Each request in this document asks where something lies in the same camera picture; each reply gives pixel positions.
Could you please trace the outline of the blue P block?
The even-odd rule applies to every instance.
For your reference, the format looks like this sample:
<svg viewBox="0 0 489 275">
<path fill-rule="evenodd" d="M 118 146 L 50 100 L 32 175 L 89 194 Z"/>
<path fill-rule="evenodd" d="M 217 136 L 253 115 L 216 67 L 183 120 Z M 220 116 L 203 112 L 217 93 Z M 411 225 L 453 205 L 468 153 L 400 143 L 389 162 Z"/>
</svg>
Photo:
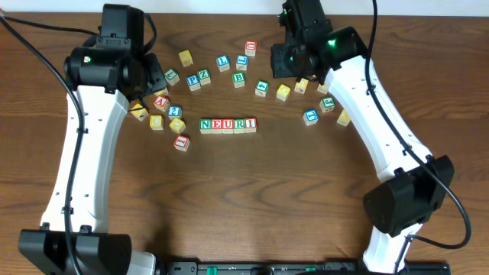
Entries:
<svg viewBox="0 0 489 275">
<path fill-rule="evenodd" d="M 196 91 L 201 88 L 199 77 L 196 74 L 187 76 L 186 81 L 191 91 Z"/>
</svg>

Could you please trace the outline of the green N block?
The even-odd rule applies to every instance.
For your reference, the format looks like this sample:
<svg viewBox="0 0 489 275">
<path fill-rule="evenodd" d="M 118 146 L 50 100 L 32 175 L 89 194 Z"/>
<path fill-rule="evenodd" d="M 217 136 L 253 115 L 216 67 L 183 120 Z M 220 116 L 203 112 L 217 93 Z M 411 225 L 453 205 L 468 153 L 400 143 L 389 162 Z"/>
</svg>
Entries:
<svg viewBox="0 0 489 275">
<path fill-rule="evenodd" d="M 199 121 L 199 130 L 202 134 L 212 133 L 212 120 L 208 118 L 202 118 Z"/>
</svg>

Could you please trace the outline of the red E block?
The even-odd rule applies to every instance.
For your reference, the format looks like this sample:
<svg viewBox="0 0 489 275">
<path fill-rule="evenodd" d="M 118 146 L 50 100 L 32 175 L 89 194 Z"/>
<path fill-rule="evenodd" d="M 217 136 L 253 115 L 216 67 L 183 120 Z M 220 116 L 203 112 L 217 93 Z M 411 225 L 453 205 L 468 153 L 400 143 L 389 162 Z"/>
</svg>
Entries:
<svg viewBox="0 0 489 275">
<path fill-rule="evenodd" d="M 222 119 L 213 118 L 211 120 L 211 131 L 213 134 L 222 134 L 223 133 Z"/>
</svg>

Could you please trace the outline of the green R block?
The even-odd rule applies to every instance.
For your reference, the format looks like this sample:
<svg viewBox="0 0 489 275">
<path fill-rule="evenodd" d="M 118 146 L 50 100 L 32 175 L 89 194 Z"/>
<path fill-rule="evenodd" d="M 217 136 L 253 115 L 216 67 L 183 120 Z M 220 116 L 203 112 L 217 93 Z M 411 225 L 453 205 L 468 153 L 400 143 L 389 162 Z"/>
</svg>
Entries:
<svg viewBox="0 0 489 275">
<path fill-rule="evenodd" d="M 235 134 L 245 133 L 245 120 L 243 118 L 237 118 L 234 120 L 233 131 Z"/>
</svg>

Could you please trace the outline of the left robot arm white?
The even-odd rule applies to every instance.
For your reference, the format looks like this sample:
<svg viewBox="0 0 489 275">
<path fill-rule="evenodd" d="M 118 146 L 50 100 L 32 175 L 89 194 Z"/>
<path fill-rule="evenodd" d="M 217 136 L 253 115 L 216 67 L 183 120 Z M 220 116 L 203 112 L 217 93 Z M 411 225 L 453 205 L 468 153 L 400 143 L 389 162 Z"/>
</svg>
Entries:
<svg viewBox="0 0 489 275">
<path fill-rule="evenodd" d="M 45 274 L 162 274 L 157 258 L 112 234 L 108 188 L 121 124 L 134 100 L 167 83 L 152 41 L 151 17 L 107 4 L 98 34 L 75 48 L 59 77 L 68 116 L 60 167 L 37 230 L 21 231 L 20 253 Z"/>
</svg>

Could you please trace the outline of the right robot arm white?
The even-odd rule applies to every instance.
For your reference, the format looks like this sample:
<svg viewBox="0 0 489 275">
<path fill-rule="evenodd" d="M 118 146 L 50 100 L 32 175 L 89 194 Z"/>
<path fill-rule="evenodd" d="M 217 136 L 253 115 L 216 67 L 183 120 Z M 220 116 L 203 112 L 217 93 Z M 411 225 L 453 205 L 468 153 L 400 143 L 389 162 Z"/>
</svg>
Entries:
<svg viewBox="0 0 489 275">
<path fill-rule="evenodd" d="M 324 274 L 448 274 L 448 264 L 405 261 L 415 235 L 438 210 L 455 168 L 435 158 L 413 134 L 385 92 L 368 48 L 353 27 L 333 29 L 316 0 L 287 0 L 278 21 L 285 41 L 271 48 L 276 78 L 307 78 L 343 107 L 371 156 L 380 185 L 364 196 L 373 224 L 358 264 L 333 263 Z"/>
</svg>

